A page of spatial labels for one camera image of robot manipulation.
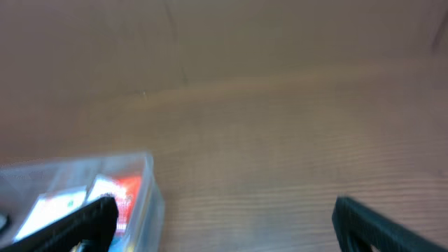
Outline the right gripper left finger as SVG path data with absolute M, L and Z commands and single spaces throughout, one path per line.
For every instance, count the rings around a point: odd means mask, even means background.
M 1 249 L 1 252 L 107 252 L 116 233 L 118 207 L 112 196 L 103 196 L 34 234 Z

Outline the black bottle white cap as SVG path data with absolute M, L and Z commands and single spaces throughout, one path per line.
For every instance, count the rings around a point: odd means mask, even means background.
M 11 216 L 8 213 L 0 213 L 0 234 L 8 230 L 11 225 Z

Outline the clear plastic container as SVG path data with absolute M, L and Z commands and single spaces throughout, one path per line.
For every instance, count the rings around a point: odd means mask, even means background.
M 86 201 L 99 174 L 113 179 L 141 177 L 139 194 L 123 235 L 129 238 L 126 251 L 157 251 L 165 202 L 153 175 L 153 158 L 148 153 L 40 160 L 3 166 L 1 212 L 10 215 L 11 224 L 8 230 L 1 234 L 1 247 L 14 243 L 14 236 L 40 194 L 86 186 Z M 85 201 L 82 207 L 89 204 Z

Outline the red Panadol box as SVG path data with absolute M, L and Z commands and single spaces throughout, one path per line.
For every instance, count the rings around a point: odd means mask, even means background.
M 122 237 L 130 222 L 140 186 L 140 176 L 111 178 L 99 174 L 96 176 L 85 202 L 91 203 L 105 195 L 113 196 L 118 207 L 115 236 Z

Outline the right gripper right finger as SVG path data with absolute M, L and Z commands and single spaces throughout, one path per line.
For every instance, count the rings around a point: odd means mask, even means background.
M 338 197 L 332 224 L 343 252 L 447 252 L 350 197 Z

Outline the blue yellow VapoDrops box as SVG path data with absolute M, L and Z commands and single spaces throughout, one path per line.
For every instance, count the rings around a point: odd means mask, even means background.
M 114 237 L 108 252 L 126 252 L 129 238 L 127 236 Z

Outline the white blue Hansaplast box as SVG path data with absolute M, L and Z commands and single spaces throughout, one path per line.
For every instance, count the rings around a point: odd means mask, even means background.
M 86 195 L 86 186 L 40 194 L 13 241 L 18 242 L 78 210 Z

